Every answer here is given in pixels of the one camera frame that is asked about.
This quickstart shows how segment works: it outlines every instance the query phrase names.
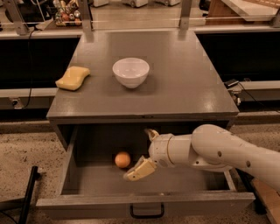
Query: ball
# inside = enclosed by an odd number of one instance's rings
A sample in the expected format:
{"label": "ball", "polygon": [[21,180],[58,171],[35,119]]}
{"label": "ball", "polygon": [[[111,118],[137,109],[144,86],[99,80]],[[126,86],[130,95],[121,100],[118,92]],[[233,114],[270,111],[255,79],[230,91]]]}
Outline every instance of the ball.
{"label": "ball", "polygon": [[130,154],[126,151],[120,151],[115,156],[115,164],[119,168],[126,168],[130,164]]}

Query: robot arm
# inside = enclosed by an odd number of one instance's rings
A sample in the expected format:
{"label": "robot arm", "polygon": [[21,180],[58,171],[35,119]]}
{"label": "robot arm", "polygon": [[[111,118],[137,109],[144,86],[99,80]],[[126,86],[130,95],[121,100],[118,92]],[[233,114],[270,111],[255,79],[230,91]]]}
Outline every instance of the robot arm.
{"label": "robot arm", "polygon": [[238,168],[280,191],[280,153],[257,147],[218,126],[201,125],[191,135],[159,135],[146,132],[151,140],[149,158],[124,174],[130,181],[152,174],[157,167],[191,166],[211,172]]}

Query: drawer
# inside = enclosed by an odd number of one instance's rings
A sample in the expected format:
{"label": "drawer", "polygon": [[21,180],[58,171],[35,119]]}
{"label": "drawer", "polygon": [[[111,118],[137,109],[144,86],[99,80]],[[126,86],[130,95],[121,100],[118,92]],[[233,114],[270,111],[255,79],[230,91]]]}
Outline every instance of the drawer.
{"label": "drawer", "polygon": [[114,164],[127,151],[134,164],[147,157],[145,128],[188,134],[187,126],[162,124],[76,125],[66,152],[58,196],[39,199],[37,206],[53,219],[160,218],[162,216],[236,213],[254,199],[237,192],[232,173],[194,170],[187,166],[157,168],[135,182],[123,179]]}

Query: yellow sponge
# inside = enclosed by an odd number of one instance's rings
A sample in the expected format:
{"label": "yellow sponge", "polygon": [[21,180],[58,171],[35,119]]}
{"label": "yellow sponge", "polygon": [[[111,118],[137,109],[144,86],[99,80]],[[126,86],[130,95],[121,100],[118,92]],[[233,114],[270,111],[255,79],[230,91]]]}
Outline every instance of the yellow sponge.
{"label": "yellow sponge", "polygon": [[68,90],[78,89],[84,79],[90,74],[90,71],[86,67],[71,66],[69,67],[61,79],[55,82],[58,88],[64,88]]}

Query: drawer handle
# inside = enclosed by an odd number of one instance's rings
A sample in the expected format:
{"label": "drawer handle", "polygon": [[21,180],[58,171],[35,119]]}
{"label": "drawer handle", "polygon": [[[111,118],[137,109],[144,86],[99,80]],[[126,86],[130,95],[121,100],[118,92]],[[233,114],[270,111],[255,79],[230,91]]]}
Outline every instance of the drawer handle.
{"label": "drawer handle", "polygon": [[144,214],[144,215],[139,215],[139,214],[134,214],[134,211],[133,211],[133,205],[130,206],[130,215],[132,218],[134,219],[158,219],[158,218],[161,218],[164,216],[165,214],[165,206],[164,204],[161,204],[160,206],[160,213],[159,214],[151,214],[151,215],[148,215],[148,214]]}

